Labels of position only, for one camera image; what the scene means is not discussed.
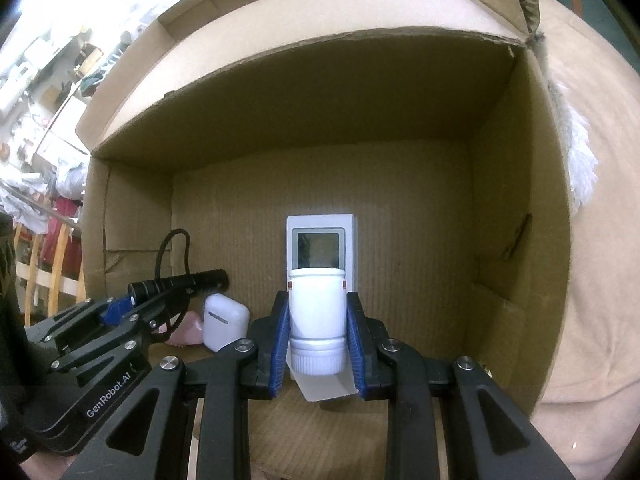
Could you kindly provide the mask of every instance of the cardboard box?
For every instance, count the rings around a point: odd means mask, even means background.
[[[423,354],[470,354],[532,412],[564,316],[570,231],[531,0],[183,0],[98,88],[88,294],[152,275],[175,227],[252,317],[286,284],[294,214],[354,213],[368,316]],[[165,272],[183,272],[178,248]],[[382,478],[386,406],[252,402],[252,460]]]

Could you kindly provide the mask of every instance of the black cylinder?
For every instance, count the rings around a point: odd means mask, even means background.
[[[127,291],[135,304],[140,305],[174,286],[193,288],[196,293],[225,292],[229,288],[229,277],[224,269],[203,270],[193,274],[129,283]]]

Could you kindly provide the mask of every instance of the pink object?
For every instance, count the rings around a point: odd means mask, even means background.
[[[158,332],[166,332],[166,325],[162,325]],[[184,319],[166,343],[172,346],[202,344],[202,318],[196,312],[188,310],[184,315]]]

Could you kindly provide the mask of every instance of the red fabric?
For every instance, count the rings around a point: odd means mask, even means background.
[[[73,200],[61,196],[56,199],[54,209],[61,215],[72,217],[76,214],[78,206]],[[40,261],[50,266],[53,265],[53,256],[56,253],[56,244],[58,243],[61,225],[62,222],[57,218],[49,220],[49,232],[42,242]],[[81,261],[82,250],[80,240],[72,237],[66,244],[65,259],[62,261],[62,274],[64,276],[77,276],[80,273]]]

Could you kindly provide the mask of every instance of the metal screw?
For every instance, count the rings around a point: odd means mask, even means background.
[[[382,348],[387,352],[397,352],[401,346],[402,343],[399,342],[398,339],[387,339],[382,343]]]
[[[160,367],[162,370],[173,370],[180,363],[180,359],[178,359],[175,355],[168,355],[167,357],[163,357],[160,361]]]
[[[250,339],[238,339],[235,342],[234,348],[239,352],[248,352],[255,346],[254,342]]]
[[[463,370],[473,370],[476,367],[476,362],[466,355],[457,358],[456,364]]]

